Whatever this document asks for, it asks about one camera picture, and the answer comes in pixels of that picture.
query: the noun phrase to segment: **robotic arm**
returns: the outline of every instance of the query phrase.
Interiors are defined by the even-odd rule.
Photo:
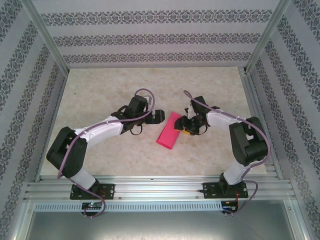
[[[174,128],[192,136],[205,133],[211,126],[223,129],[230,133],[232,152],[235,157],[231,166],[221,174],[218,184],[211,184],[210,189],[204,187],[204,197],[233,198],[235,193],[239,193],[240,197],[247,198],[248,193],[243,191],[243,189],[246,190],[243,177],[252,167],[262,163],[267,156],[269,148],[264,137],[254,127],[239,120],[239,117],[228,113],[222,114],[224,112],[217,106],[213,106],[213,110],[208,109],[205,107],[207,104],[202,96],[195,97],[194,100],[191,100],[189,107],[185,109],[187,116],[179,118]],[[257,117],[250,117],[245,121],[259,128],[264,134]],[[201,127],[205,127],[206,130],[200,134]]]
[[[101,122],[73,130],[69,127],[64,127],[58,133],[46,158],[58,170],[62,168],[62,174],[76,183],[76,185],[98,194],[101,191],[101,184],[83,167],[86,150],[107,138],[131,131],[134,126],[141,127],[142,131],[142,124],[159,124],[165,120],[163,110],[155,110],[155,114],[149,111],[150,114],[142,117],[146,115],[147,111],[147,99],[135,95],[129,105],[124,105]],[[71,199],[72,197],[73,199],[79,199],[77,198],[79,196],[82,199],[94,198],[76,185],[72,186]]]

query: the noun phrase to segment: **enclosure wall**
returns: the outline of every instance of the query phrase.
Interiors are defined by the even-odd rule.
[[[320,1],[293,0],[250,76],[312,239],[320,238]]]
[[[0,1],[0,240],[35,180],[65,77],[18,0]]]
[[[279,0],[35,0],[70,68],[244,67]]]

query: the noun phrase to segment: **black mounting plate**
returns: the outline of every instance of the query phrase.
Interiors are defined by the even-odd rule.
[[[204,182],[202,183],[202,187],[203,190],[200,190],[200,193],[203,193],[205,199],[235,199],[236,193],[238,193],[238,198],[240,199],[246,199],[249,196],[247,185],[243,181],[232,185],[232,190],[229,190],[225,194],[219,187],[218,182]]]
[[[113,200],[115,195],[115,184],[103,184],[100,183],[97,191],[97,195],[103,197],[105,200]],[[81,190],[76,185],[72,185],[71,193],[70,193],[71,200],[98,200],[99,198],[92,196],[91,194]]]

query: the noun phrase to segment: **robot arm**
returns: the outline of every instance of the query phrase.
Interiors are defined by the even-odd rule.
[[[202,96],[194,99],[207,105]],[[219,113],[221,110],[219,112],[209,110],[193,100],[185,111],[188,116],[183,116],[175,122],[174,128],[176,130],[184,131],[193,136],[201,135],[199,134],[201,127],[213,126],[230,133],[235,161],[221,174],[218,185],[223,195],[227,196],[230,192],[234,196],[233,186],[243,183],[242,178],[246,171],[262,161],[267,155],[268,148],[264,138],[256,129],[251,128],[246,123],[227,114]],[[261,122],[257,117],[247,118],[246,121],[257,126],[264,133]]]
[[[83,167],[86,150],[107,138],[131,131],[134,126],[142,127],[142,124],[159,124],[164,121],[165,113],[163,110],[155,110],[153,115],[151,112],[144,118],[130,121],[143,116],[147,111],[148,101],[142,96],[135,95],[129,105],[121,107],[101,122],[74,130],[64,127],[55,138],[46,158],[59,170],[70,144],[78,137],[69,151],[62,174],[84,189],[97,193],[99,190],[98,180]]]

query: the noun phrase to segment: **ventilated metal strip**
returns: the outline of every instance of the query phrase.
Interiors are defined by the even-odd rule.
[[[79,212],[82,202],[39,202],[35,212]],[[107,202],[106,212],[182,212],[182,211],[221,211],[221,201],[182,201],[182,202]]]

